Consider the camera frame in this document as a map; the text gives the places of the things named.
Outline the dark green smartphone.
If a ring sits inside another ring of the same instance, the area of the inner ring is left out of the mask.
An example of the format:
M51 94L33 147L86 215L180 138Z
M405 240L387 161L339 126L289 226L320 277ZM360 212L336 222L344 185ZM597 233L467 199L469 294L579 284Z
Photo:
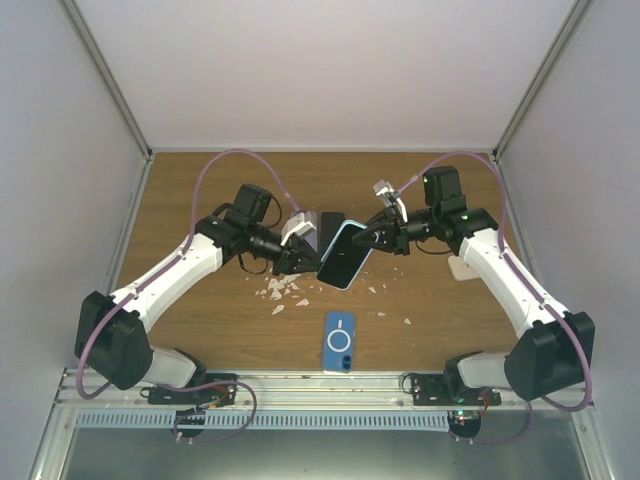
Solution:
M319 251L324 253L331 244L338 229L345 221L343 212L322 212L320 215Z

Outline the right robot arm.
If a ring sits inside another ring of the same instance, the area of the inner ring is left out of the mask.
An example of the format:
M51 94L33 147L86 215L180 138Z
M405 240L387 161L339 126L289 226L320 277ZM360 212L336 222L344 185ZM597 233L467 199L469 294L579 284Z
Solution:
M507 315L517 342L508 353L472 352L445 364L443 393L464 405L484 387L513 391L523 400L547 400L550 394L578 384L591 401L591 356L595 324L585 312L571 312L549 294L513 254L504 227L483 208L471 209L459 173L451 166L421 175L426 206L408 212L399 191L386 181L374 186L384 207L354 235L356 245L407 255L410 243L435 238L451 252L451 274L465 270L483 281Z

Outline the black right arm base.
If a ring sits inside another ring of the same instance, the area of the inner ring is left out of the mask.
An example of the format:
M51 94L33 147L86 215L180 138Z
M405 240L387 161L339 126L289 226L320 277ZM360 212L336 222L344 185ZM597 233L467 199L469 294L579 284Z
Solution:
M491 389L460 386L444 373L409 373L408 384L415 406L484 407L500 406L501 395Z

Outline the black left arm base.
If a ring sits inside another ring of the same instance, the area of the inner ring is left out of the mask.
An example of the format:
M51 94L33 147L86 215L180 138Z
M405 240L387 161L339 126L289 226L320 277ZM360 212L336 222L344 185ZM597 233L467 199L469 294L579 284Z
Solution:
M181 389L144 387L140 396L151 405L222 407L234 404L237 380L238 376L233 373L205 372Z

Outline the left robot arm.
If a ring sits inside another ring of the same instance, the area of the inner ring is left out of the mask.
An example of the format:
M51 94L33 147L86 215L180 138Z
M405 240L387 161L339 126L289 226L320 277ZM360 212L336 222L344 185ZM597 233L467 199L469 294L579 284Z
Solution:
M276 232L263 223L274 200L261 187L242 185L232 203L197 220L150 271L109 294L90 293L76 334L78 368L93 369L120 390L145 382L172 391L185 404L201 400L205 367L182 351L152 346L148 334L193 286L244 254L264 259L275 275L319 269L320 256L306 240L316 229L314 215L296 213Z

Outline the phone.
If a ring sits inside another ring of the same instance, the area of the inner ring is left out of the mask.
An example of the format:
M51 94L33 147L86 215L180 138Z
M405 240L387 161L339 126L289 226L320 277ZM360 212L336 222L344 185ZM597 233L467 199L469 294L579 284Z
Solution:
M356 245L353 237L367 229L365 224L345 220L321 258L317 280L347 290L368 259L371 249Z

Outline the lavender phone case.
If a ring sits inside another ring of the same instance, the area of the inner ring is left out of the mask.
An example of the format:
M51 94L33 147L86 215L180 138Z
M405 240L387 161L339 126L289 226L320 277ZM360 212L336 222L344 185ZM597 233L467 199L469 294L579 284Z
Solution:
M318 252L317 214L314 211L295 211L290 218L293 220L293 234L304 239L314 251Z

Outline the blue magsafe phone case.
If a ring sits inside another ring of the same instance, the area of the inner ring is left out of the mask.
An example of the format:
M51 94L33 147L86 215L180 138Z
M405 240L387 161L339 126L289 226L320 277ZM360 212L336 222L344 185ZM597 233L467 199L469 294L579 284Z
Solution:
M350 373L355 361L356 317L331 311L325 321L322 369L326 373Z

